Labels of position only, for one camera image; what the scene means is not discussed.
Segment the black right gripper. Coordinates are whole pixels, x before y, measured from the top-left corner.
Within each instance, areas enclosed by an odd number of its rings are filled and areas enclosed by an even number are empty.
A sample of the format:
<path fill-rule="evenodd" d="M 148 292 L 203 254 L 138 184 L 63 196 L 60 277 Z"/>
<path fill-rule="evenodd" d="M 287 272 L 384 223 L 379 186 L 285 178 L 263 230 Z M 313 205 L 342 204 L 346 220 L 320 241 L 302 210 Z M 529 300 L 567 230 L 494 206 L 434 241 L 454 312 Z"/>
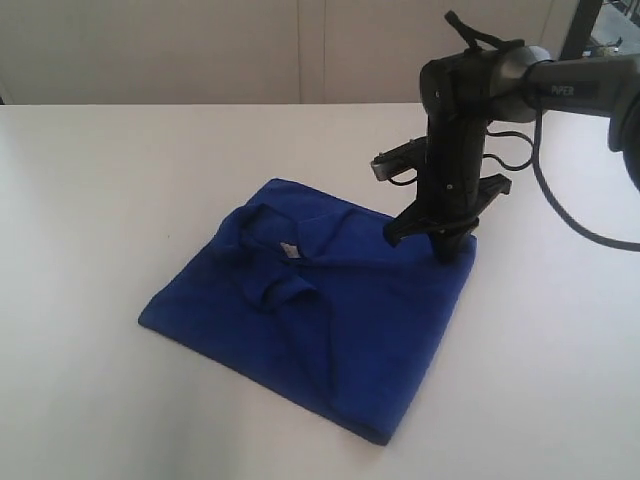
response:
<path fill-rule="evenodd" d="M 429 234 L 434 257 L 454 262 L 475 248 L 473 228 L 512 182 L 501 174 L 483 178 L 481 166 L 491 120 L 490 80 L 498 55 L 465 53 L 427 63 L 420 71 L 420 97 L 428 117 L 424 165 L 417 197 L 383 228 L 389 245 Z"/>

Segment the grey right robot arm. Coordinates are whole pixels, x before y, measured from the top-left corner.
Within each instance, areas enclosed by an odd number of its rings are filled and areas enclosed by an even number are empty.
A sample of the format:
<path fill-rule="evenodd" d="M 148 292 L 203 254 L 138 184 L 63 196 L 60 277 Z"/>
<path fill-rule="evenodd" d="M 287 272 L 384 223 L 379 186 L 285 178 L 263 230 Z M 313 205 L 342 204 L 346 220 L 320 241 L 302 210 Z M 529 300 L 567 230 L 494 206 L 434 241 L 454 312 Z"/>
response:
<path fill-rule="evenodd" d="M 556 214 L 576 233 L 605 247 L 636 252 L 636 242 L 599 235 L 575 220 L 552 193 L 540 166 L 542 116 L 546 111 L 609 119 L 608 147 L 623 155 L 632 182 L 639 181 L 639 58 L 636 55 L 554 61 L 540 47 L 474 50 L 433 60 L 419 77 L 427 114 L 426 134 L 371 163 L 376 178 L 394 182 L 415 170 L 415 200 L 383 230 L 398 245 L 428 236 L 436 258 L 453 260 L 481 213 L 511 181 L 481 175 L 488 127 L 495 121 L 535 125 L 527 166 Z"/>

